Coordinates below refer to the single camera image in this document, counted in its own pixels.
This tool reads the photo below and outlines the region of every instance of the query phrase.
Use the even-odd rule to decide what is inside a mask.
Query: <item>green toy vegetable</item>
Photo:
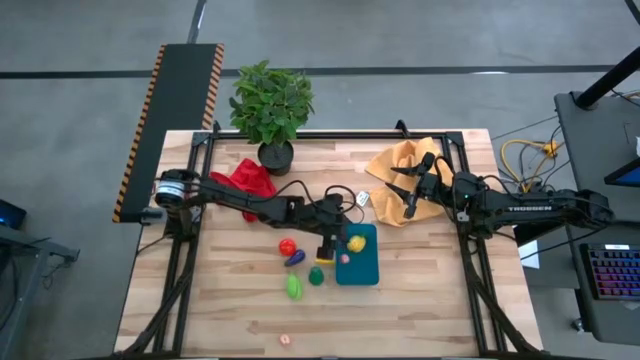
[[[320,286],[324,282],[324,273],[317,266],[311,268],[309,272],[309,282],[311,285]]]
[[[292,300],[300,300],[302,298],[302,281],[296,274],[289,274],[287,277],[287,295]]]

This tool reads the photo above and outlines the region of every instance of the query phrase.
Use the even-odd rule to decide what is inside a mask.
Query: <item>purple eggplant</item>
[[[295,264],[301,263],[302,260],[304,260],[305,257],[305,253],[303,250],[298,249],[296,250],[296,252],[293,253],[293,255],[291,255],[291,257],[289,259],[287,259],[287,261],[284,262],[284,266],[293,266]]]

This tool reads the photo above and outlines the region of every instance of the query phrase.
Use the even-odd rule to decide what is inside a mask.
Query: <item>red cloth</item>
[[[258,166],[250,159],[242,160],[231,177],[214,171],[209,174],[209,177],[222,185],[231,186],[255,195],[269,197],[276,193],[276,187],[273,186],[267,169],[264,166]],[[242,213],[242,217],[247,222],[253,222],[258,219],[255,215],[245,212]]]

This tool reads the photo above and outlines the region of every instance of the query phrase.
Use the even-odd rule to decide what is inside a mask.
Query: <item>rgb keyboard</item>
[[[596,299],[640,301],[639,247],[582,244],[580,250]]]

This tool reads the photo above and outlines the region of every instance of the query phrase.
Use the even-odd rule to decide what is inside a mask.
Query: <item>computer monitor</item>
[[[607,175],[604,182],[607,185],[640,187],[640,158]]]

